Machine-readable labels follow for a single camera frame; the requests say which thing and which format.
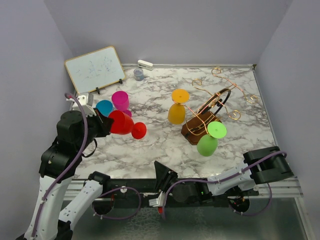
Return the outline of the red plastic wine glass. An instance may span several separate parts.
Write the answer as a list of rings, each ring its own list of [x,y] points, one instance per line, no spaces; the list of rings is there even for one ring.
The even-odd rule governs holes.
[[[118,135],[131,134],[134,139],[140,140],[147,134],[147,126],[143,122],[134,123],[133,119],[120,110],[112,111],[109,116],[113,120],[110,132]]]

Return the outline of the blue plastic wine glass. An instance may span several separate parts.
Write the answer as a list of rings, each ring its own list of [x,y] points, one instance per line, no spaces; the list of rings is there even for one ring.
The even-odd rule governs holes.
[[[95,107],[105,117],[108,117],[110,113],[114,110],[113,103],[109,100],[101,100],[96,104]]]

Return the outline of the magenta plastic wine glass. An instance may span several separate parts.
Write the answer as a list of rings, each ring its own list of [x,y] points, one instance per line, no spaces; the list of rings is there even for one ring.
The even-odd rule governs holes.
[[[129,110],[129,96],[125,91],[116,91],[112,95],[111,101],[117,110],[127,114],[129,117],[132,116],[132,113]]]

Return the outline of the yellow plastic wine glass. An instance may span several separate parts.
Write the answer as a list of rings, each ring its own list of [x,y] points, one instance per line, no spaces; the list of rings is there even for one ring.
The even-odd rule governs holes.
[[[180,125],[184,122],[186,117],[184,103],[189,100],[189,97],[189,93],[184,89],[175,89],[172,92],[171,98],[173,105],[170,107],[167,116],[171,124]]]

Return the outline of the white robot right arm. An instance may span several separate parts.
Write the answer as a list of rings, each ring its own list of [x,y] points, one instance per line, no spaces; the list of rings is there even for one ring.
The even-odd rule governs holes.
[[[155,189],[159,196],[149,200],[149,206],[162,207],[169,195],[178,203],[205,203],[229,190],[240,196],[256,185],[288,179],[294,173],[286,157],[287,153],[278,146],[248,151],[235,167],[204,179],[179,179],[175,171],[155,161]]]

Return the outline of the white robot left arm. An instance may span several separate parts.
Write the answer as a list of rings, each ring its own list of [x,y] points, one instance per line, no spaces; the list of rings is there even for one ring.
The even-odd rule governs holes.
[[[85,116],[78,110],[61,115],[56,125],[57,136],[41,156],[37,202],[30,225],[19,236],[20,240],[70,240],[87,208],[96,198],[110,193],[110,176],[95,171],[89,175],[84,189],[62,207],[68,186],[85,157],[84,149],[111,133],[114,120],[97,109],[93,111],[93,116]]]

